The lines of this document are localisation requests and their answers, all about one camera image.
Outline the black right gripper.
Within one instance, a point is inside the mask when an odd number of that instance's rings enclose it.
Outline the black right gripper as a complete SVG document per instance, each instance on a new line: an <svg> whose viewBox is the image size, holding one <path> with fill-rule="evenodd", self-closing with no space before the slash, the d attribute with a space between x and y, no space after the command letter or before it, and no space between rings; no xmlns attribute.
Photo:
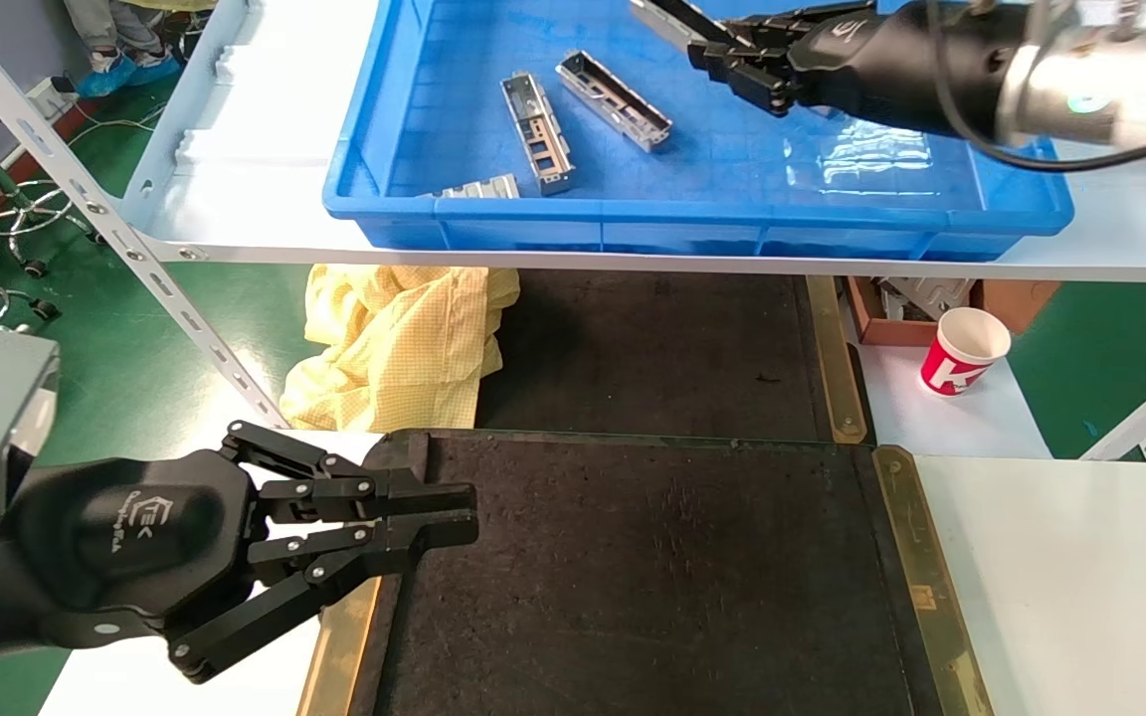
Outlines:
<svg viewBox="0 0 1146 716"><path fill-rule="evenodd" d="M936 91L937 56L927 3L879 14L877 3L825 3L722 19L749 46L686 45L691 66L738 99L784 117L793 103L927 134L956 136ZM1025 3L978 15L967 3L940 3L950 94L970 127L995 137L1000 91L1023 44ZM788 52L796 42L796 73Z"/></svg>

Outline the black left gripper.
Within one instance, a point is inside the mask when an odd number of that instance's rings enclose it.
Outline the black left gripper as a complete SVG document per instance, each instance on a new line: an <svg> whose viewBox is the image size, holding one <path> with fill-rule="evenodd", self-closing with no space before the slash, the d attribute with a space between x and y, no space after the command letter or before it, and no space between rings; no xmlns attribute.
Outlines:
<svg viewBox="0 0 1146 716"><path fill-rule="evenodd" d="M278 479L259 489L245 469ZM364 582L408 574L427 550L478 537L471 483L368 469L281 432L231 422L220 453L36 469L0 522L0 653L91 650L199 623L248 595L235 574L251 525L370 526L256 541L243 572L262 591L171 642L204 684Z"/></svg>

